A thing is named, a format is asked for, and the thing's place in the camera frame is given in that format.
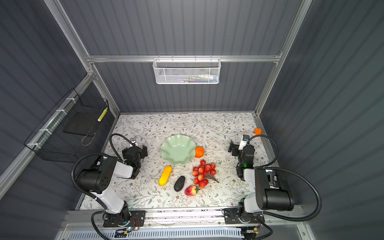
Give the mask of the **small orange fake tangerine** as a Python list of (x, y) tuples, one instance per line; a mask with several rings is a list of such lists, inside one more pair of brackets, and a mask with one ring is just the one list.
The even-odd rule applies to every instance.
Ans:
[(254, 134), (255, 135), (261, 135), (263, 132), (262, 132), (262, 130), (260, 129), (260, 128), (256, 128), (255, 130), (254, 130)]

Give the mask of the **large orange fake fruit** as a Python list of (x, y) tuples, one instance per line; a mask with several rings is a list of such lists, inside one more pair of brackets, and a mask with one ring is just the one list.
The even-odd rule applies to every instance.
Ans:
[(196, 147), (195, 148), (195, 157), (196, 158), (202, 158), (205, 154), (205, 150), (203, 147)]

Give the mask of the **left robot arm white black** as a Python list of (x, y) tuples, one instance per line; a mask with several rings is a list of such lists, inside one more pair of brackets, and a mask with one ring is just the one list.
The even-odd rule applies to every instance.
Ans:
[(128, 204), (111, 186), (112, 177), (134, 180), (140, 172), (142, 159), (148, 156), (146, 146), (125, 148), (123, 161), (103, 153), (81, 157), (73, 166), (71, 180), (75, 188), (96, 200), (102, 207), (105, 227), (133, 225), (135, 216)]

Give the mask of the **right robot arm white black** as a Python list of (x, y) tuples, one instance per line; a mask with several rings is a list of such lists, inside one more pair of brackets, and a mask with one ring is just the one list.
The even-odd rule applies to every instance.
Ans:
[(230, 142), (228, 152), (238, 158), (236, 173), (244, 182), (255, 185), (255, 192), (242, 198), (237, 209), (230, 214), (230, 223), (238, 218), (241, 223), (263, 219), (262, 211), (292, 211), (295, 203), (284, 173), (255, 167), (253, 164), (255, 148), (242, 140), (239, 145)]

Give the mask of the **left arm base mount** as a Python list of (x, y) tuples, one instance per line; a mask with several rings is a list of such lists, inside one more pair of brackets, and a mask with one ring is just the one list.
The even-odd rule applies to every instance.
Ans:
[(122, 212), (120, 214), (103, 214), (103, 227), (114, 228), (114, 227), (132, 227), (139, 228), (144, 225), (146, 211), (129, 211)]

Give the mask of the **yellow fake mango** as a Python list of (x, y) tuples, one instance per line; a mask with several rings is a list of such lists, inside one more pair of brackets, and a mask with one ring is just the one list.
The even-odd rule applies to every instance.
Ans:
[(163, 173), (158, 181), (159, 186), (164, 186), (167, 184), (168, 179), (172, 173), (173, 168), (171, 166), (166, 166), (163, 170)]

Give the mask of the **dark fake avocado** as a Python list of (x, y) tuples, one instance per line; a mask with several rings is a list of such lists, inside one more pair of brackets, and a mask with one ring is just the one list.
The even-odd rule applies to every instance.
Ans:
[(180, 191), (183, 189), (183, 187), (184, 187), (185, 181), (186, 181), (186, 178), (185, 178), (184, 176), (180, 176), (180, 177), (176, 180), (176, 182), (175, 182), (175, 184), (174, 184), (174, 190), (175, 190), (176, 192), (180, 192)]

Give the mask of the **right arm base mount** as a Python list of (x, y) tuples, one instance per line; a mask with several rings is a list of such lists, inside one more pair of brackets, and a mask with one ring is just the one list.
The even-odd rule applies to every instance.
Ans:
[(238, 208), (225, 208), (221, 210), (227, 225), (236, 224), (260, 224), (265, 222), (263, 215), (253, 213), (241, 213)]

